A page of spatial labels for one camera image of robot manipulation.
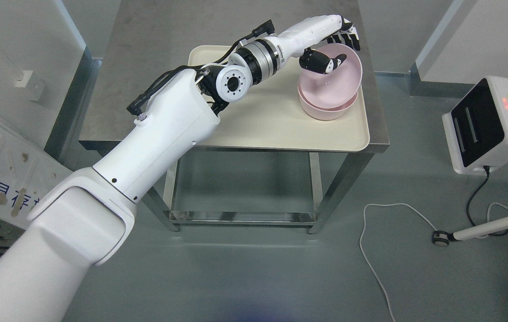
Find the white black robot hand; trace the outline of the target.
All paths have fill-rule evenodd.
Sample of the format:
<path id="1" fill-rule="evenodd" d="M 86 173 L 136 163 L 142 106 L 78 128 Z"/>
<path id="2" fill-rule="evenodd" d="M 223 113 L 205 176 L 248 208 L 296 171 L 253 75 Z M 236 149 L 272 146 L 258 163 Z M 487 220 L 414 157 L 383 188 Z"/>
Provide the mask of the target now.
<path id="1" fill-rule="evenodd" d="M 340 15 L 316 16 L 306 18 L 289 27 L 270 42 L 276 45 L 280 65 L 290 58 L 299 58 L 299 65 L 320 75 L 328 75 L 340 67 L 347 58 L 339 54 L 333 58 L 312 47 L 320 42 L 341 43 L 360 51 L 361 43 L 354 23 Z"/>

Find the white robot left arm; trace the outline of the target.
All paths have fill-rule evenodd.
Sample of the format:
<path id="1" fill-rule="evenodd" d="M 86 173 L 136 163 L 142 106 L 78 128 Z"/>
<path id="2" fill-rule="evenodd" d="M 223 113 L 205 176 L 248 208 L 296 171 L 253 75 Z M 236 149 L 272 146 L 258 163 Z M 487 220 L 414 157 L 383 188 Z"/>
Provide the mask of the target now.
<path id="1" fill-rule="evenodd" d="M 0 322 L 59 322 L 92 266 L 129 236 L 137 202 L 215 130 L 229 99 L 208 104 L 195 67 L 160 76 L 128 110 L 135 128 L 92 167 L 75 171 L 30 214 L 30 226 L 0 258 Z"/>

